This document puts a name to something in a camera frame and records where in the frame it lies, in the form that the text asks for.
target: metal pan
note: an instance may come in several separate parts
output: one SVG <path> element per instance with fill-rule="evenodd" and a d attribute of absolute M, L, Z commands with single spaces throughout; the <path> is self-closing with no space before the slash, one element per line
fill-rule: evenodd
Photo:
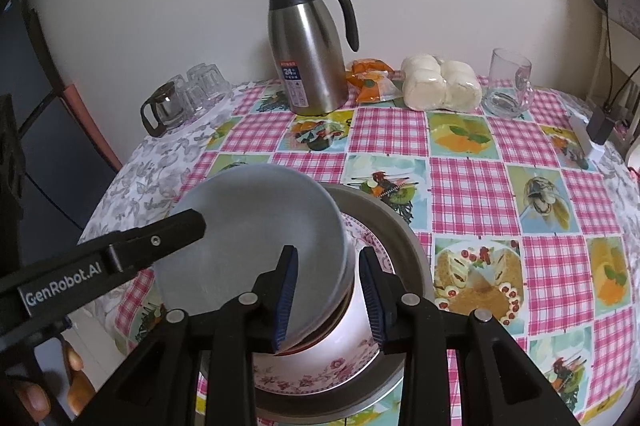
<path fill-rule="evenodd" d="M 414 232 L 386 204 L 360 190 L 323 183 L 343 213 L 367 226 L 388 252 L 407 290 L 433 301 L 431 271 Z M 257 414 L 290 424 L 320 424 L 360 412 L 391 392 L 402 379 L 404 355 L 376 356 L 353 379 L 326 392 L 278 395 L 256 389 Z"/>

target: human hand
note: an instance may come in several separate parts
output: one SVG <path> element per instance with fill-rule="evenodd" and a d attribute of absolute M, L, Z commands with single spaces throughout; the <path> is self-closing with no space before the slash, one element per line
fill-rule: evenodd
<path fill-rule="evenodd" d="M 69 409 L 79 415 L 95 395 L 95 388 L 82 371 L 84 362 L 69 343 L 65 342 L 65 355 L 71 371 L 71 383 L 66 401 Z M 27 412 L 34 421 L 43 420 L 51 410 L 47 393 L 37 384 L 29 381 L 14 380 L 14 390 Z"/>

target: teapot handle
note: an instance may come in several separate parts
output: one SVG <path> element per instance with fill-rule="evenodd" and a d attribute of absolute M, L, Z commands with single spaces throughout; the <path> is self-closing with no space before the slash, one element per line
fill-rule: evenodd
<path fill-rule="evenodd" d="M 344 27 L 347 33 L 347 41 L 349 47 L 357 52 L 360 48 L 360 39 L 358 38 L 358 24 L 356 23 L 356 14 L 353 11 L 351 0 L 338 0 L 342 13 L 344 14 Z"/>
<path fill-rule="evenodd" d="M 158 124 L 155 128 L 151 125 L 151 122 L 146 118 L 145 115 L 145 106 L 151 106 L 151 113 L 156 118 L 156 123 Z M 140 117 L 142 118 L 142 125 L 145 127 L 146 132 L 151 137 L 160 137 L 164 132 L 166 132 L 166 126 L 160 122 L 158 119 L 158 110 L 156 108 L 156 102 L 152 98 L 148 98 L 142 106 L 140 107 Z"/>

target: floral tablecloth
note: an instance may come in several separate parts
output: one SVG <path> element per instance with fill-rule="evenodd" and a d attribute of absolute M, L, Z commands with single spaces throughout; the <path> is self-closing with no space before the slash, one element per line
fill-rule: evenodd
<path fill-rule="evenodd" d="M 566 106 L 584 113 L 580 102 L 539 90 L 527 113 L 505 120 L 480 109 L 412 112 L 401 101 L 356 106 L 355 95 L 327 116 L 300 117 L 278 83 L 238 87 L 191 126 L 147 137 L 82 239 L 162 218 L 190 188 L 241 164 L 347 184 L 414 230 L 439 307 L 490 308 L 583 422 L 611 406 L 640 374 L 640 197 L 613 146 L 597 165 L 585 159 L 566 115 Z M 125 353 L 166 311 L 149 269 L 89 308 Z M 459 424 L 453 356 L 449 367 Z M 399 397 L 348 422 L 395 424 Z"/>

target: metal screw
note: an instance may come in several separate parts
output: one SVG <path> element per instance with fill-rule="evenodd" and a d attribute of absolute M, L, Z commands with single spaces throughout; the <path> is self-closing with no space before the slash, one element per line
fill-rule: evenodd
<path fill-rule="evenodd" d="M 420 303 L 420 297 L 417 294 L 414 294 L 412 292 L 407 292 L 406 294 L 403 294 L 400 300 L 405 305 L 409 305 L 411 307 Z"/>
<path fill-rule="evenodd" d="M 254 292 L 245 292 L 238 296 L 238 301 L 242 305 L 253 305 L 258 301 L 258 295 Z"/>
<path fill-rule="evenodd" d="M 184 312 L 180 309 L 174 309 L 172 311 L 168 311 L 165 316 L 165 319 L 169 323 L 180 323 L 184 319 Z"/>
<path fill-rule="evenodd" d="M 482 321 L 482 323 L 487 323 L 491 321 L 492 318 L 491 311 L 488 311 L 487 309 L 474 310 L 474 316 L 476 317 L 476 320 Z"/>

